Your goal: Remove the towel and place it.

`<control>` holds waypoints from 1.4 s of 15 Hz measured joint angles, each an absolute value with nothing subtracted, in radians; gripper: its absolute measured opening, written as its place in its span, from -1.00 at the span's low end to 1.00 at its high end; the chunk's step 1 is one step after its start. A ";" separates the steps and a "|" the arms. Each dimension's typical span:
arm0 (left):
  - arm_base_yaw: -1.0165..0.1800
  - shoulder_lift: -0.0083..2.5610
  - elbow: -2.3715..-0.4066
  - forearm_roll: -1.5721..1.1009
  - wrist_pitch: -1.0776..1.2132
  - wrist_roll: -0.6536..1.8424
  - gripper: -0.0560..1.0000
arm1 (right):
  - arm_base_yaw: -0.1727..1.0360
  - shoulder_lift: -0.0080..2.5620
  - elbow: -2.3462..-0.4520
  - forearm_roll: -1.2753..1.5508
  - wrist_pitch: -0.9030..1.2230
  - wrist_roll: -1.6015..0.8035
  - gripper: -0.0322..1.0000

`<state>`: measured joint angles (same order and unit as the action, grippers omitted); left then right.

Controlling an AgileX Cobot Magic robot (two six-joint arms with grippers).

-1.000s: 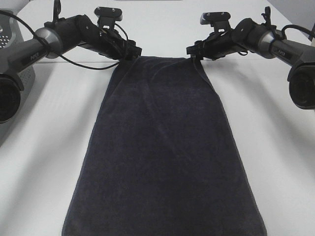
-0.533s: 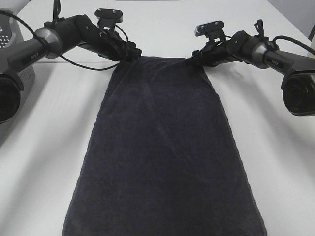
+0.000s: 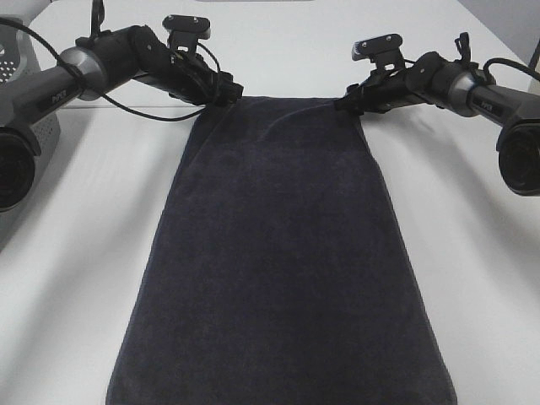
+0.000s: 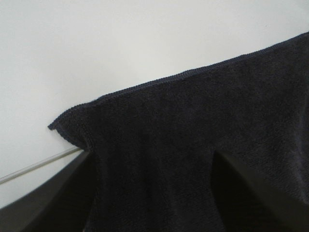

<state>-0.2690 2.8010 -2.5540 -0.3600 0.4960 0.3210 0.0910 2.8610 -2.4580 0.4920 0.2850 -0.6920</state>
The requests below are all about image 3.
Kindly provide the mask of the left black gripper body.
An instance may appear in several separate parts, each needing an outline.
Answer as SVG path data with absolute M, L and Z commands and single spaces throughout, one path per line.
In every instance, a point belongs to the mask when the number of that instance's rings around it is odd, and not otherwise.
M 231 105 L 242 97 L 243 90 L 227 72 L 185 73 L 185 101 L 192 105 Z

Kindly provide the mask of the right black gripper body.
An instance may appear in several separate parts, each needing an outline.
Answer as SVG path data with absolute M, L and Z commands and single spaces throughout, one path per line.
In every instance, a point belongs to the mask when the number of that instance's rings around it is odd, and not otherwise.
M 334 101 L 337 111 L 356 116 L 365 112 L 385 114 L 396 108 L 417 105 L 418 96 L 405 83 L 405 72 L 372 75 L 361 84 L 351 84 L 345 95 Z

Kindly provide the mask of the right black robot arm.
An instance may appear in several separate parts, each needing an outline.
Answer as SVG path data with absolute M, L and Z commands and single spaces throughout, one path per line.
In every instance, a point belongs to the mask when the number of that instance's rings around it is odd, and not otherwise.
M 496 150 L 506 186 L 519 196 L 537 196 L 539 97 L 498 85 L 489 69 L 494 64 L 505 65 L 534 79 L 539 78 L 538 73 L 506 58 L 492 58 L 484 65 L 473 62 L 468 33 L 460 34 L 455 44 L 460 56 L 454 61 L 436 51 L 409 61 L 400 51 L 399 34 L 355 42 L 353 60 L 367 59 L 375 69 L 364 82 L 349 85 L 344 97 L 335 100 L 335 109 L 361 116 L 427 104 L 458 116 L 483 116 L 501 128 Z

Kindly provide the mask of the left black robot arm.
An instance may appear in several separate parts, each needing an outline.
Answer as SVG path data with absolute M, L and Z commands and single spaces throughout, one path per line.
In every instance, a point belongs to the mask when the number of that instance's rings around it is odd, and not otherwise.
M 79 38 L 57 65 L 1 87 L 1 209 L 14 209 L 30 192 L 45 147 L 34 125 L 75 98 L 96 100 L 136 80 L 192 105 L 227 106 L 243 93 L 230 73 L 203 57 L 174 51 L 147 25 Z

